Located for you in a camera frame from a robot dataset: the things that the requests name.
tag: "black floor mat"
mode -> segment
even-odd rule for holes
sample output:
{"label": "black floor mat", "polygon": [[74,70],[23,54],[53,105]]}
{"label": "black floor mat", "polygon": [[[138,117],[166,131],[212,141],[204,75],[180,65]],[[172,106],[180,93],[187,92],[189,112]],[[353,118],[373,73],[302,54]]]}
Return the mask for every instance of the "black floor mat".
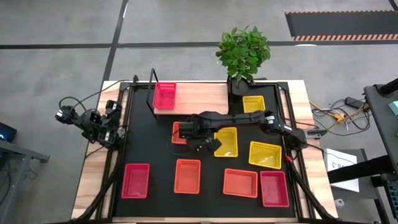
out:
{"label": "black floor mat", "polygon": [[[266,108],[277,111],[275,88],[275,86],[256,88],[249,90],[248,95],[264,96]],[[260,181],[257,198],[223,194],[224,170],[226,168],[253,170],[258,174],[262,170],[275,170],[250,165],[248,162],[249,145],[250,141],[281,145],[280,136],[266,135],[257,126],[240,126],[237,127],[239,147],[237,158],[217,158],[209,152],[178,157],[169,153],[168,149],[176,153],[183,153],[186,152],[187,147],[174,145],[170,142],[172,124],[174,121],[185,120],[186,116],[159,116],[156,120],[146,105],[146,93],[145,88],[138,89],[134,93],[130,130],[123,163],[150,164],[148,196],[145,199],[122,199],[122,174],[118,177],[118,190],[115,195],[113,214],[115,217],[295,217],[289,173],[284,160],[282,160],[281,171],[284,171],[286,175],[289,207],[264,208]],[[242,108],[240,103],[231,110],[235,113],[242,113]],[[178,158],[201,160],[199,194],[174,193],[175,165]]]}
{"label": "black floor mat", "polygon": [[398,39],[398,12],[286,12],[294,40]]}

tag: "warning stripe tape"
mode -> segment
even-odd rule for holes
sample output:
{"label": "warning stripe tape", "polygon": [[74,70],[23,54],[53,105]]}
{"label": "warning stripe tape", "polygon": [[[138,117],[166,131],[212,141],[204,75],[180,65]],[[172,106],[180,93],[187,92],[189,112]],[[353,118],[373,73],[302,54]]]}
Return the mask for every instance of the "warning stripe tape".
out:
{"label": "warning stripe tape", "polygon": [[307,11],[307,12],[285,12],[285,14],[303,14],[303,13],[347,13],[347,12],[395,12],[394,10],[360,10],[360,11]]}
{"label": "warning stripe tape", "polygon": [[398,34],[363,34],[363,35],[299,35],[294,41],[323,40],[398,40]]}

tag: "black tabletop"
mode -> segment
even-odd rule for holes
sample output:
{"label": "black tabletop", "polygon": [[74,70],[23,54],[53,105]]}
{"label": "black tabletop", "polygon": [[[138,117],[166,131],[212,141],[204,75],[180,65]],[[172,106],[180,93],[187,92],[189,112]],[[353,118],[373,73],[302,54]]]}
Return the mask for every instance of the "black tabletop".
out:
{"label": "black tabletop", "polygon": [[[275,86],[259,86],[250,89],[248,95],[262,95],[266,108],[277,110]],[[257,126],[238,126],[239,156],[220,158],[203,151],[187,154],[186,145],[171,143],[174,121],[184,121],[186,116],[158,116],[155,119],[146,106],[147,88],[138,88],[134,92],[131,109],[127,145],[123,166],[128,163],[150,164],[148,196],[145,199],[121,198],[123,173],[118,177],[118,189],[115,199],[115,217],[295,217],[292,185],[289,182],[287,163],[282,160],[281,169],[275,170],[249,164],[249,146],[251,141],[283,145],[280,136],[264,134]],[[243,104],[236,103],[230,108],[235,113],[243,113]],[[174,177],[177,159],[201,160],[200,193],[196,195],[175,194]],[[264,207],[262,205],[261,185],[258,180],[257,198],[238,197],[223,193],[224,170],[226,168],[260,171],[284,171],[289,196],[289,207]]]}
{"label": "black tabletop", "polygon": [[398,101],[398,92],[386,98],[381,96],[374,86],[367,86],[364,91],[384,147],[395,173],[398,174],[398,116],[392,112],[388,105]]}

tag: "power adapter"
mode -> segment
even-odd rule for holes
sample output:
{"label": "power adapter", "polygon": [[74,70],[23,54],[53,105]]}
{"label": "power adapter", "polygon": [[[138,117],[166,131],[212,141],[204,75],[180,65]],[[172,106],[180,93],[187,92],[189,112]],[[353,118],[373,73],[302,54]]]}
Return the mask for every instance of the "power adapter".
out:
{"label": "power adapter", "polygon": [[355,109],[360,109],[361,107],[363,107],[363,102],[357,99],[354,99],[352,97],[347,97],[345,99],[345,105],[350,106],[352,108]]}

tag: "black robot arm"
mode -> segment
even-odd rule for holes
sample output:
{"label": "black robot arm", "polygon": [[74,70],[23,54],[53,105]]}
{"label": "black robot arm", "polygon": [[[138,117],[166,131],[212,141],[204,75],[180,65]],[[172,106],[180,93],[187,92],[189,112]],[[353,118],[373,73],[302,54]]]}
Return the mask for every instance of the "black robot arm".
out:
{"label": "black robot arm", "polygon": [[121,110],[122,106],[113,100],[106,103],[104,115],[91,109],[79,116],[74,106],[61,106],[55,119],[63,124],[74,124],[83,130],[81,135],[89,142],[98,142],[107,149],[117,150],[124,137],[123,129],[119,129]]}
{"label": "black robot arm", "polygon": [[214,139],[214,133],[221,128],[241,125],[258,125],[266,134],[280,134],[285,139],[287,149],[300,150],[307,147],[303,130],[280,124],[274,113],[269,110],[235,115],[211,111],[193,114],[187,122],[180,122],[179,133],[181,138],[187,139],[190,148],[213,152],[221,146],[219,140]]}

